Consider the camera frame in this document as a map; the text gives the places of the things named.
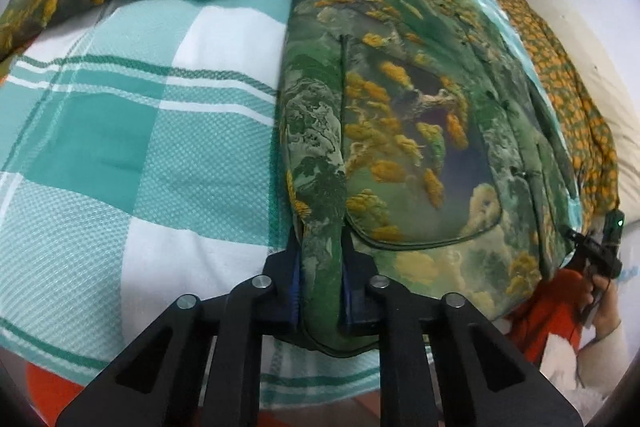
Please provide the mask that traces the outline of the person right hand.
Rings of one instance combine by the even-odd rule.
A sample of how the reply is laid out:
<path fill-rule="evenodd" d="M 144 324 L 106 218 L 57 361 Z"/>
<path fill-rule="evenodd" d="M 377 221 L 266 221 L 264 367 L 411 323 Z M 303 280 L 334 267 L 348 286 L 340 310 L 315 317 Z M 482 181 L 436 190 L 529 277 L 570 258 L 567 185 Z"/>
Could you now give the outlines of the person right hand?
<path fill-rule="evenodd" d="M 617 285 L 607 277 L 599 274 L 587 275 L 582 279 L 582 297 L 580 306 L 598 303 L 597 311 L 593 315 L 592 326 L 600 340 L 617 329 L 622 323 L 618 312 Z"/>

